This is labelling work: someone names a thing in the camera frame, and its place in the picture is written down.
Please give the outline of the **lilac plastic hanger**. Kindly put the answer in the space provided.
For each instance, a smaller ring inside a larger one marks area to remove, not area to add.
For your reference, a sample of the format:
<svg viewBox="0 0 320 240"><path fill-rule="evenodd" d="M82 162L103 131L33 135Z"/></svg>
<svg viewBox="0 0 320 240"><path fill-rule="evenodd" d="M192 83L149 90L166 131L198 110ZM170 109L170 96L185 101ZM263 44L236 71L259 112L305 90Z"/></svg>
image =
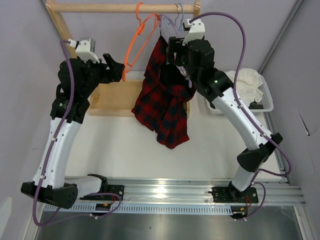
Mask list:
<svg viewBox="0 0 320 240"><path fill-rule="evenodd" d="M180 23L181 16L179 16L179 19L177 20L177 25ZM174 20L172 20L167 14L160 14L160 23L159 23L160 31L165 38L165 40L168 42L169 37L177 37L177 38L183 38L184 34L183 32L179 32L178 28L174 24Z"/></svg>

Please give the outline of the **red black plaid skirt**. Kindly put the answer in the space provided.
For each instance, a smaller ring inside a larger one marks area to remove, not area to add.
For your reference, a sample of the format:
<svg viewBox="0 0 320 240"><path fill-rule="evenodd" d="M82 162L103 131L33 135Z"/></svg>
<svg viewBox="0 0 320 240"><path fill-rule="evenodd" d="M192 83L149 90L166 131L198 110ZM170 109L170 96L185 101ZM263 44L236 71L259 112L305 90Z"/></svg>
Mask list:
<svg viewBox="0 0 320 240"><path fill-rule="evenodd" d="M184 104L195 95L177 66L166 63L168 43L160 36L148 60L142 90L131 110L135 118L157 134L158 143L169 149L188 141Z"/></svg>

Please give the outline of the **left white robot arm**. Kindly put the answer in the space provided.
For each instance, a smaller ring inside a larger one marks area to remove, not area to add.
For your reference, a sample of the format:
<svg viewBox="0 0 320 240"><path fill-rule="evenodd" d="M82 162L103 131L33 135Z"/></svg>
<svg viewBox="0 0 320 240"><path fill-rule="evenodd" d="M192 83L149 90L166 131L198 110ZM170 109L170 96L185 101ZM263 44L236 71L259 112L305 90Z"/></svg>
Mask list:
<svg viewBox="0 0 320 240"><path fill-rule="evenodd" d="M108 180L99 174L65 181L65 173L75 137L90 106L89 96L99 84L119 82L125 68L110 54L104 62L87 62L79 57L63 61L57 73L55 100L50 111L50 131L45 152L31 181L21 192L34 202L69 209L76 200L111 200Z"/></svg>

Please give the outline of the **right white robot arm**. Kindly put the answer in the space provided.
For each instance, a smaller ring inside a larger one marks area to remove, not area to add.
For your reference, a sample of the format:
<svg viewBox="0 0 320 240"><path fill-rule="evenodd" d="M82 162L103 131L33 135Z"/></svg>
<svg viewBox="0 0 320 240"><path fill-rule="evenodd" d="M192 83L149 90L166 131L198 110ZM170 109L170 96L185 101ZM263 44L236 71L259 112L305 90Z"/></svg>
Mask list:
<svg viewBox="0 0 320 240"><path fill-rule="evenodd" d="M234 93L235 81L214 67L215 51L207 40L183 41L182 37L169 38L167 62L185 69L195 89L227 117L245 143L245 150L237 156L239 167L235 177L228 184L227 198L239 202L246 197L260 167L283 137L265 129Z"/></svg>

